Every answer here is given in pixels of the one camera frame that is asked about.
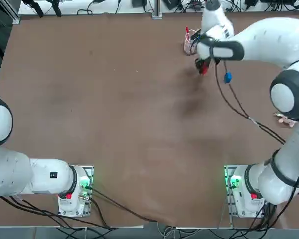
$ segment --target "red button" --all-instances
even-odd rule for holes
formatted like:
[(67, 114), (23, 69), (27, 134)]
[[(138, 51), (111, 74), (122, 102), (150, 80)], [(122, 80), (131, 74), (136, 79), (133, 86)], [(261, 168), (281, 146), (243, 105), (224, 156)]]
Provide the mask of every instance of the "red button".
[(251, 198), (252, 198), (252, 199), (256, 199), (256, 198), (257, 198), (257, 194), (252, 193), (252, 194), (250, 194), (250, 195), (251, 195)]

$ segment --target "metal frame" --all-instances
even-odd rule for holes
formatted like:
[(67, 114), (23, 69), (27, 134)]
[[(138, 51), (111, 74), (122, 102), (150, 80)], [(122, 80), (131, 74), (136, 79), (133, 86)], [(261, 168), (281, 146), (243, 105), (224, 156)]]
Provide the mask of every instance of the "metal frame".
[(154, 12), (153, 12), (153, 15), (152, 15), (153, 19), (162, 19), (163, 18), (162, 13), (160, 12), (160, 1), (161, 0), (155, 0)]
[(18, 11), (11, 5), (8, 0), (0, 0), (0, 5), (4, 8), (7, 14), (12, 18), (13, 25), (20, 23)]
[[(224, 166), (229, 221), (230, 221), (231, 228), (234, 227), (233, 217), (238, 217), (238, 213), (237, 213), (237, 208), (236, 208), (236, 203), (235, 203), (235, 199), (233, 196), (233, 192), (230, 188), (229, 182), (230, 182), (231, 176), (233, 176), (233, 174), (238, 166), (239, 165), (225, 165)], [(264, 216), (264, 212), (262, 211), (262, 213), (260, 215), (258, 215), (258, 218), (262, 218), (263, 216)]]

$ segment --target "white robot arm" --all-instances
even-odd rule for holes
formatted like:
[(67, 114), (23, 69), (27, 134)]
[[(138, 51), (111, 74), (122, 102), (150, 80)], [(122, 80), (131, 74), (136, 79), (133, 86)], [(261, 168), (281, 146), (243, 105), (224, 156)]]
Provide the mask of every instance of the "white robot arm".
[[(267, 18), (234, 35), (220, 2), (209, 0), (197, 53), (196, 67), (200, 72), (206, 72), (211, 59), (259, 60), (282, 67), (270, 85), (270, 98), (277, 110), (299, 121), (299, 19)], [(274, 205), (287, 201), (298, 176), (299, 123), (270, 160), (240, 165), (235, 170), (232, 190), (238, 216), (254, 217), (264, 200)], [(295, 193), (299, 193), (299, 183)]]
[[(10, 137), (13, 116), (0, 99), (0, 146)], [(71, 166), (58, 159), (28, 158), (0, 147), (0, 196), (58, 194), (58, 213), (69, 217), (90, 214), (93, 167)]]

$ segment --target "wire bundle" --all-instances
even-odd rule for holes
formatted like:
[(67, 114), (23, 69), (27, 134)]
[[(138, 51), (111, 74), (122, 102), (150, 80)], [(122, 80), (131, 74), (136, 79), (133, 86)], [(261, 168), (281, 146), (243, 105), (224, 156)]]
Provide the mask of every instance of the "wire bundle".
[[(212, 49), (212, 47), (210, 48), (210, 57), (215, 61), (215, 58), (214, 58), (214, 55), (213, 55), (213, 49)], [(227, 66), (226, 66), (226, 62), (225, 62), (225, 61), (224, 61), (224, 67), (225, 67), (226, 72), (228, 72), (228, 70), (227, 70)], [(216, 63), (216, 62), (215, 62), (215, 77), (216, 77), (216, 82), (217, 82), (218, 89), (219, 89), (219, 91), (220, 91), (220, 94), (221, 94), (223, 100), (226, 102), (226, 104), (227, 104), (227, 105), (228, 105), (234, 112), (236, 112), (238, 115), (242, 116), (242, 117), (245, 118), (245, 119), (251, 120), (251, 121), (252, 121), (253, 123), (255, 123), (255, 124), (262, 130), (262, 131), (264, 131), (265, 133), (267, 133), (268, 135), (270, 135), (272, 138), (274, 138), (275, 140), (277, 140), (279, 143), (281, 143), (281, 144), (284, 144), (284, 143), (285, 143), (285, 140), (284, 140), (282, 137), (280, 137), (277, 133), (275, 133), (275, 132), (274, 132), (273, 130), (271, 130), (270, 128), (264, 126), (263, 124), (261, 124), (261, 123), (255, 121), (255, 120), (253, 120), (253, 119), (246, 113), (246, 111), (245, 111), (244, 108), (242, 107), (242, 104), (241, 104), (240, 101), (238, 100), (237, 95), (236, 95), (236, 93), (235, 93), (233, 87), (231, 86), (230, 83), (228, 83), (229, 88), (230, 88), (230, 91), (232, 92), (232, 94), (233, 94), (233, 96), (234, 96), (234, 98), (235, 98), (235, 100), (236, 100), (237, 104), (239, 105), (239, 107), (240, 107), (240, 109), (241, 109), (242, 112), (239, 112), (236, 108), (234, 108), (234, 107), (230, 104), (230, 102), (226, 99), (226, 97), (225, 97), (225, 95), (224, 95), (224, 93), (223, 93), (223, 91), (222, 91), (222, 89), (221, 89), (220, 82), (219, 82), (219, 79), (218, 79), (217, 63)], [(276, 211), (277, 206), (276, 206), (276, 205), (272, 205), (272, 204), (270, 204), (270, 203), (266, 203), (266, 204), (265, 204), (265, 205), (258, 211), (258, 213), (256, 214), (256, 216), (255, 216), (255, 218), (254, 218), (252, 224), (250, 225), (250, 227), (249, 227), (248, 229), (234, 229), (234, 230), (236, 230), (236, 232), (235, 232), (233, 235), (231, 235), (228, 239), (235, 239), (235, 238), (238, 238), (238, 237), (244, 237), (244, 238), (247, 238), (247, 237), (246, 237), (246, 234), (249, 233), (249, 232), (254, 232), (254, 231), (264, 232), (263, 235), (261, 235), (261, 236), (259, 237), (259, 239), (263, 238), (263, 237), (266, 235), (268, 229), (272, 228), (272, 227), (275, 225), (275, 223), (277, 222), (277, 220), (279, 219), (279, 217), (281, 216), (281, 214), (286, 210), (286, 208), (287, 208), (288, 205), (290, 204), (290, 202), (291, 202), (291, 200), (292, 200), (292, 198), (293, 198), (293, 196), (294, 196), (294, 194), (295, 194), (295, 191), (296, 191), (296, 189), (297, 189), (297, 185), (298, 185), (298, 183), (299, 183), (299, 175), (298, 175), (298, 178), (297, 178), (297, 180), (296, 180), (296, 182), (295, 182), (295, 184), (294, 184), (293, 191), (292, 191), (292, 193), (291, 193), (291, 195), (290, 195), (290, 197), (289, 197), (287, 203), (285, 204), (285, 206), (283, 207), (283, 209), (278, 213), (278, 215), (276, 216), (276, 218), (274, 219), (274, 221), (273, 221), (272, 223), (270, 223), (270, 221), (271, 221), (271, 219), (273, 218), (273, 215), (274, 215), (274, 213), (275, 213), (275, 211)], [(257, 219), (259, 213), (260, 213), (262, 210), (264, 210), (264, 213), (265, 213), (264, 217), (262, 218), (261, 222), (260, 222), (257, 226), (253, 227), (253, 224), (255, 223), (255, 221), (256, 221), (256, 219)], [(216, 234), (215, 232), (213, 232), (212, 230), (210, 230), (210, 231), (211, 231), (215, 236), (217, 236), (217, 237), (219, 237), (219, 238), (221, 238), (221, 239), (225, 239), (225, 238), (223, 238), (223, 237), (217, 235), (217, 234)]]
[(176, 239), (176, 233), (179, 233), (179, 239), (187, 239), (201, 231), (201, 229), (195, 229), (193, 231), (185, 231), (182, 229), (177, 229), (176, 227), (167, 226), (165, 227), (164, 232), (162, 232), (159, 228), (158, 222), (157, 222), (157, 229), (159, 233), (163, 236), (163, 239), (168, 238), (170, 235), (173, 236), (174, 239)]
[(283, 0), (280, 0), (280, 1), (273, 1), (271, 0), (268, 7), (264, 10), (264, 11), (267, 11), (270, 7), (272, 8), (271, 11), (282, 11), (283, 9), (283, 6), (285, 7), (285, 9), (287, 11), (295, 11), (295, 10), (299, 10), (299, 5), (298, 6), (294, 6), (294, 5), (291, 5), (291, 7), (293, 9), (289, 9), (286, 4), (284, 3)]

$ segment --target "tabletop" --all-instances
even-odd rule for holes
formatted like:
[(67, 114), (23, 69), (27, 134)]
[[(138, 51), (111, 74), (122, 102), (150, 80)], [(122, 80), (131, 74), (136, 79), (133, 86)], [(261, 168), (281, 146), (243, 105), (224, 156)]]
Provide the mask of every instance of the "tabletop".
[[(228, 14), (236, 32), (271, 16), (299, 13)], [(279, 144), (226, 106), (213, 67), (199, 76), (195, 56), (184, 55), (185, 27), (200, 23), (199, 13), (163, 20), (146, 14), (23, 19), (12, 29), (0, 73), (0, 97), (14, 115), (5, 147), (32, 158), (94, 165), (94, 187), (145, 217), (217, 227), (226, 196), (224, 165), (262, 162)], [(246, 111), (287, 137), (291, 129), (279, 127), (269, 99), (280, 69), (256, 61), (228, 62), (228, 68)], [(26, 198), (57, 210), (55, 195)], [(96, 200), (110, 225), (145, 223)], [(87, 220), (100, 223), (96, 211)], [(0, 226), (42, 225), (55, 222), (0, 200)], [(221, 226), (230, 226), (227, 209)], [(277, 227), (299, 228), (299, 196)]]

